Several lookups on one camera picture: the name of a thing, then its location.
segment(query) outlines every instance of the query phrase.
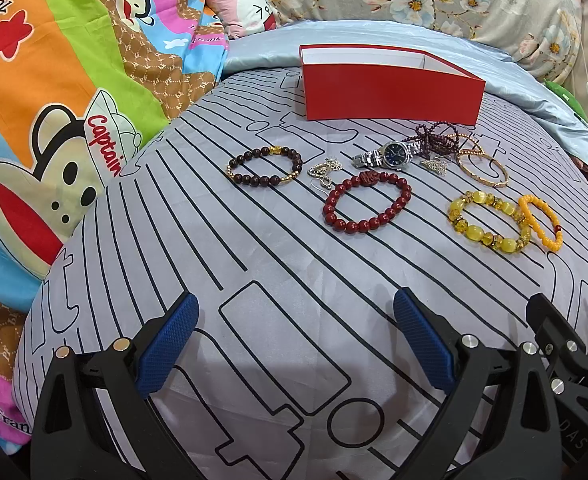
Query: red box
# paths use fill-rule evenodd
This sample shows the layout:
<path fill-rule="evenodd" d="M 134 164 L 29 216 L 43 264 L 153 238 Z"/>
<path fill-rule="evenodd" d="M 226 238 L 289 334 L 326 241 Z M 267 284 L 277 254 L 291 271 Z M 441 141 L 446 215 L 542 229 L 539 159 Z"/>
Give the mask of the red box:
<path fill-rule="evenodd" d="M 407 119 L 474 125 L 485 81 L 423 50 L 301 45 L 309 121 Z"/>

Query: dark brown bead bracelet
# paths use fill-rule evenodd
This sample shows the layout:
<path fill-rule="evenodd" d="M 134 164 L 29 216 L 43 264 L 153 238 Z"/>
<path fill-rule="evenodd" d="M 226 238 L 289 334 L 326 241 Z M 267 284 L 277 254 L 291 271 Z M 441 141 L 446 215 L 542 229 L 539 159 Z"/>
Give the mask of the dark brown bead bracelet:
<path fill-rule="evenodd" d="M 261 156 L 268 155 L 282 155 L 287 156 L 292 161 L 292 172 L 280 178 L 278 175 L 272 176 L 251 176 L 248 174 L 233 173 L 232 170 L 238 168 L 252 160 L 253 158 L 261 158 Z M 227 165 L 227 176 L 235 184 L 245 184 L 245 186 L 277 186 L 283 182 L 289 182 L 293 178 L 296 178 L 303 170 L 303 159 L 300 153 L 296 150 L 292 150 L 286 146 L 263 146 L 262 148 L 255 148 L 251 152 L 247 151 L 243 155 L 238 155 L 236 158 L 232 158 Z"/>

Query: silver watch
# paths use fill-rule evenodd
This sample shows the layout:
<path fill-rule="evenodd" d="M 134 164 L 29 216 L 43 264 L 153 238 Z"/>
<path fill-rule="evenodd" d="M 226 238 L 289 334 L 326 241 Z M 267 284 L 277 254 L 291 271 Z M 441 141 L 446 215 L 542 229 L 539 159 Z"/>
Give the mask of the silver watch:
<path fill-rule="evenodd" d="M 414 155 L 421 150 L 419 142 L 398 142 L 392 140 L 377 150 L 361 153 L 351 159 L 356 168 L 378 168 L 383 166 L 391 170 L 398 170 L 407 164 Z"/>

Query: orange stripe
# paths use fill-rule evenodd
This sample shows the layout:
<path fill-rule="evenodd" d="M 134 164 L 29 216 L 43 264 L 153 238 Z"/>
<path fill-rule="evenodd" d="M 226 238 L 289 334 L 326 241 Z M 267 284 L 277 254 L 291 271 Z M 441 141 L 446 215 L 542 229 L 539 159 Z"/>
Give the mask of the orange stripe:
<path fill-rule="evenodd" d="M 49 103 L 61 103 L 80 117 L 96 87 L 56 25 L 46 0 L 12 1 L 0 20 L 9 20 L 24 9 L 25 21 L 34 31 L 19 45 L 14 60 L 0 57 L 0 132 L 21 163 L 30 168 L 31 127 L 39 110 Z"/>

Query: red star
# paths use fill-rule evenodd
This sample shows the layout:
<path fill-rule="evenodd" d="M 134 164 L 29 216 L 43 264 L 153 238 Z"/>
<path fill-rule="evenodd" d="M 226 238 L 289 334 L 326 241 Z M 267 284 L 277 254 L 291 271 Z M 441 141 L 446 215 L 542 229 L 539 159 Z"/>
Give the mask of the red star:
<path fill-rule="evenodd" d="M 16 56 L 18 45 L 29 38 L 34 27 L 25 23 L 27 12 L 19 10 L 9 20 L 0 20 L 0 56 L 11 61 Z"/>

